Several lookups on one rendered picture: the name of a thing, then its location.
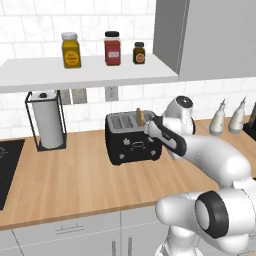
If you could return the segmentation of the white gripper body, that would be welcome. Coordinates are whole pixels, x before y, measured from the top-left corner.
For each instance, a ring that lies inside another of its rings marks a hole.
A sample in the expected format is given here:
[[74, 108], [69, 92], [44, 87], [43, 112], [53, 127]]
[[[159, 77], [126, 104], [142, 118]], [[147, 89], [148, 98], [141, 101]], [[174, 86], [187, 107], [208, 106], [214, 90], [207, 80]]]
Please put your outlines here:
[[144, 133], [150, 137], [160, 138], [162, 136], [162, 121], [163, 119], [160, 116], [154, 117], [145, 124]]

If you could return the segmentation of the white squeeze bottle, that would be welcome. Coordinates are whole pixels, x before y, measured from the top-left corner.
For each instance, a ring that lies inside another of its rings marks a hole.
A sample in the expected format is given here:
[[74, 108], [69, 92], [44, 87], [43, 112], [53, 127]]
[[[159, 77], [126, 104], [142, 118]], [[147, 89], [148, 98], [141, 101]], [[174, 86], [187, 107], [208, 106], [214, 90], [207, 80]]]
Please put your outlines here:
[[219, 136], [224, 131], [224, 121], [225, 121], [225, 101], [222, 101], [218, 110], [214, 114], [210, 126], [209, 132], [213, 136]]
[[245, 116], [245, 103], [246, 99], [243, 99], [239, 107], [233, 113], [230, 122], [228, 124], [228, 130], [232, 134], [239, 134], [244, 125], [244, 116]]

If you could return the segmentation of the small brown spice jar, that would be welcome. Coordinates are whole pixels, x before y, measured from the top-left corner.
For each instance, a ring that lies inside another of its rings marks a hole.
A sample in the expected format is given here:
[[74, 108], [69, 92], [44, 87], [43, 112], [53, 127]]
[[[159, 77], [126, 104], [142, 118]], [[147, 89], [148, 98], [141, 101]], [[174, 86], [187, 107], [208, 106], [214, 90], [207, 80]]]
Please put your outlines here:
[[136, 42], [133, 49], [133, 63], [144, 64], [145, 63], [145, 49], [143, 42]]

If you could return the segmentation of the red spice jar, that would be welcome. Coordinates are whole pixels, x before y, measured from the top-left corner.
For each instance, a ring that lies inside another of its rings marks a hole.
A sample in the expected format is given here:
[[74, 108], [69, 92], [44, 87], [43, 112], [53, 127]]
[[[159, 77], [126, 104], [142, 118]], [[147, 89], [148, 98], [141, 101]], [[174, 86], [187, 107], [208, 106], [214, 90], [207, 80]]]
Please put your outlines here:
[[117, 31], [106, 31], [104, 39], [105, 63], [108, 66], [119, 66], [121, 63], [121, 43]]

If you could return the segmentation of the narrow grey drawer front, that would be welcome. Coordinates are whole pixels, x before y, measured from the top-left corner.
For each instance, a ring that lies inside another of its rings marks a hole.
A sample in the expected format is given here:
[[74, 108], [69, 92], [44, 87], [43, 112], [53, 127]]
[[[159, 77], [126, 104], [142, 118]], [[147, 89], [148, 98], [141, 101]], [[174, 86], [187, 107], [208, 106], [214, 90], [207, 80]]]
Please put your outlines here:
[[155, 214], [155, 206], [139, 207], [124, 210], [120, 213], [121, 228], [132, 228], [158, 221]]

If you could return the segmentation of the black countertop appliance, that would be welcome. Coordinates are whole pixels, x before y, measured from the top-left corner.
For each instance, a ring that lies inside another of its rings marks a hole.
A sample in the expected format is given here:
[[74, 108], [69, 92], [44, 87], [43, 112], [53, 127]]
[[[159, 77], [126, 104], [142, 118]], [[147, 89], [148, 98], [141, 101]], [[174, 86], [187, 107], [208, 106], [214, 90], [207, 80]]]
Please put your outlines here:
[[249, 121], [243, 125], [243, 131], [256, 141], [256, 103], [254, 104]]

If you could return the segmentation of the white paper towel roll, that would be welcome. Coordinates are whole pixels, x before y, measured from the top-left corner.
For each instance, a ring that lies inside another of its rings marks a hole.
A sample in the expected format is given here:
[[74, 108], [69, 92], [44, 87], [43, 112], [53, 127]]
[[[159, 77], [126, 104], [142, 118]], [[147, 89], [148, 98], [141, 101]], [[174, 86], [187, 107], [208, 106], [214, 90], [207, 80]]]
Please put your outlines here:
[[53, 149], [63, 144], [62, 125], [55, 92], [37, 92], [31, 96], [41, 145]]

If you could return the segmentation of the yellow spice jar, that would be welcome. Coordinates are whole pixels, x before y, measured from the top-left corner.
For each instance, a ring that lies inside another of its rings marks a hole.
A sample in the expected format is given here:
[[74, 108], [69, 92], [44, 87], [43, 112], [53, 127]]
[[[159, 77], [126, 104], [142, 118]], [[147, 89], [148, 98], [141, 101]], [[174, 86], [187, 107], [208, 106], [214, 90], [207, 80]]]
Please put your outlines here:
[[77, 41], [78, 36], [75, 32], [63, 32], [62, 55], [65, 68], [80, 68], [80, 47]]

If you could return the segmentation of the wide grey drawer front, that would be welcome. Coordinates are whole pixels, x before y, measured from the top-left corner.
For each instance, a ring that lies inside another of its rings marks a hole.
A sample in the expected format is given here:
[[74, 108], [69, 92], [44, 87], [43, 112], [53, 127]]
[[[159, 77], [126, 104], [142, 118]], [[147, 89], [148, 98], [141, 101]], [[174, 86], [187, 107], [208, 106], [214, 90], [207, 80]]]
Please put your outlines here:
[[[73, 232], [61, 235], [55, 234], [55, 230], [59, 229], [62, 225], [64, 227], [73, 227], [76, 225], [76, 223], [82, 225], [84, 227], [84, 230], [80, 232]], [[16, 236], [19, 244], [23, 246], [32, 243], [40, 243], [45, 241], [53, 241], [57, 239], [68, 238], [72, 236], [115, 230], [119, 226], [120, 213], [112, 212], [17, 228], [14, 229], [14, 235]]]

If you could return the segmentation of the grey cupboard door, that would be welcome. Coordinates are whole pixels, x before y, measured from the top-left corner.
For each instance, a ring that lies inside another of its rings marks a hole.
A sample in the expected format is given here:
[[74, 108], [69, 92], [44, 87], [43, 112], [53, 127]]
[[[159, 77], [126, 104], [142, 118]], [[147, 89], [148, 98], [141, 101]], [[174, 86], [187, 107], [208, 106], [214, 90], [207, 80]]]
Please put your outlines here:
[[122, 229], [122, 256], [127, 256], [128, 237], [132, 237], [132, 256], [155, 256], [167, 234], [168, 227], [160, 223]]
[[118, 231], [32, 243], [21, 249], [24, 256], [112, 256], [112, 240], [116, 241], [116, 256], [120, 256]]

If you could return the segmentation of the black hob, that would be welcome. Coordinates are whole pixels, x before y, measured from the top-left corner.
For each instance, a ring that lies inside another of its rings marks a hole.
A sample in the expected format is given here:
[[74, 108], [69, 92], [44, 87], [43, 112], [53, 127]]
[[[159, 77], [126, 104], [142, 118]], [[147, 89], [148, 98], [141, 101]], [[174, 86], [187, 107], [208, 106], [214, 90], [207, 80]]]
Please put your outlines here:
[[4, 209], [24, 142], [24, 139], [0, 142], [0, 210]]

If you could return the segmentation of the white wall outlet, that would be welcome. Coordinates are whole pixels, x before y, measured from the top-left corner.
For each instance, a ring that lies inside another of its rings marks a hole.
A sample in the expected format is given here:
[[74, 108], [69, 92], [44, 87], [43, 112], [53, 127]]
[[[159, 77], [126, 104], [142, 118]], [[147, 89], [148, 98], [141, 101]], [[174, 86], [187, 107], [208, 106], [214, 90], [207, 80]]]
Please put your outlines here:
[[106, 101], [117, 101], [118, 100], [118, 87], [111, 86], [105, 88], [105, 100]]

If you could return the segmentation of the grey wall switch plate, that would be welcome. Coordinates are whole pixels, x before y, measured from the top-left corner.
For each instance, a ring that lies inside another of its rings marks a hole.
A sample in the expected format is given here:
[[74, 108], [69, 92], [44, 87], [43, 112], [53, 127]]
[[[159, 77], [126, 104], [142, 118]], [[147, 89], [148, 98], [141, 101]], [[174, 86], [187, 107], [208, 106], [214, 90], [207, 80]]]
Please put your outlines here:
[[85, 88], [73, 89], [72, 98], [74, 104], [85, 104], [87, 102], [87, 91]]

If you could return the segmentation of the white wall shelf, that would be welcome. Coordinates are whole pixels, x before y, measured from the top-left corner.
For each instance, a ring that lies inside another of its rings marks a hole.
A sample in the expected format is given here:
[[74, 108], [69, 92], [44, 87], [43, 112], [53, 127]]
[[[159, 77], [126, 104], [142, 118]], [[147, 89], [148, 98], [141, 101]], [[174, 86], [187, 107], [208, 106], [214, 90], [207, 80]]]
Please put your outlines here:
[[123, 55], [119, 66], [103, 56], [84, 56], [82, 67], [66, 69], [61, 57], [8, 59], [0, 66], [0, 94], [177, 82], [178, 75], [153, 54], [144, 64]]

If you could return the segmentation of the grey wall cabinet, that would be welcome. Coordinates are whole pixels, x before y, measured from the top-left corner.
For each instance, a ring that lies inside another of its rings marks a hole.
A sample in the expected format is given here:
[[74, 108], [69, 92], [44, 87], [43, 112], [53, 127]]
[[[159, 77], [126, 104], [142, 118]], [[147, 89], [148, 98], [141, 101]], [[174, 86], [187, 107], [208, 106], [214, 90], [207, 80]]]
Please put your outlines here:
[[256, 0], [156, 0], [153, 54], [181, 81], [256, 77]]

